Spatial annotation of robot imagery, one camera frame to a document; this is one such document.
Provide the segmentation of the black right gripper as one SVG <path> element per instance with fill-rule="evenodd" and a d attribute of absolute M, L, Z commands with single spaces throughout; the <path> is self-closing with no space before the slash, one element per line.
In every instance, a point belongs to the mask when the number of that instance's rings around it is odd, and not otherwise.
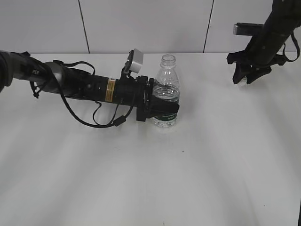
<path fill-rule="evenodd" d="M 273 65 L 283 66 L 287 60 L 283 55 L 275 52 L 243 50 L 229 53 L 227 62 L 228 64 L 236 63 L 233 83 L 239 84 L 245 80 L 245 84 L 249 85 L 258 78 L 271 73 Z"/>

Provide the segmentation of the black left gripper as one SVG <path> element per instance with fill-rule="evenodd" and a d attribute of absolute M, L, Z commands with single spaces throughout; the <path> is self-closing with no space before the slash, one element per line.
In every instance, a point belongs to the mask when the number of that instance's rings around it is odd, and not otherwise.
<path fill-rule="evenodd" d="M 115 82 L 115 103 L 136 108 L 136 120 L 178 113 L 180 105 L 159 98 L 151 100 L 152 90 L 157 80 L 147 76 L 135 79 L 122 78 Z"/>

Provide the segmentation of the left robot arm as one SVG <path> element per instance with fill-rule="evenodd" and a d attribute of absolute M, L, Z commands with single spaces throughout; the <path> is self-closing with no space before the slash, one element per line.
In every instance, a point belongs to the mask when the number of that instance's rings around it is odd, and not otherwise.
<path fill-rule="evenodd" d="M 0 52 L 0 87 L 9 87 L 13 79 L 29 81 L 33 95 L 40 92 L 59 94 L 71 115 L 80 123 L 89 126 L 71 109 L 67 99 L 112 103 L 136 108 L 137 121 L 175 114 L 179 104 L 153 95 L 155 80 L 147 76 L 131 76 L 139 73 L 143 64 L 143 53 L 137 49 L 129 52 L 119 79 L 97 76 L 77 69 L 84 61 L 64 63 L 59 60 L 41 62 L 28 52 Z"/>

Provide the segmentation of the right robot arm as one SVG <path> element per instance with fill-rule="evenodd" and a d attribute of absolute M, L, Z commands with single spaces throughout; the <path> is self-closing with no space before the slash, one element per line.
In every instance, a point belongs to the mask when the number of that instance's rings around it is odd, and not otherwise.
<path fill-rule="evenodd" d="M 297 56 L 301 49 L 294 30 L 301 25 L 301 2 L 299 0 L 275 0 L 272 11 L 263 24 L 236 23 L 234 35 L 250 36 L 247 47 L 239 52 L 229 53 L 228 64 L 235 64 L 233 83 L 244 81 L 251 84 L 271 73 L 273 65 L 283 66 L 291 60 L 285 55 L 285 42 L 291 38 Z"/>

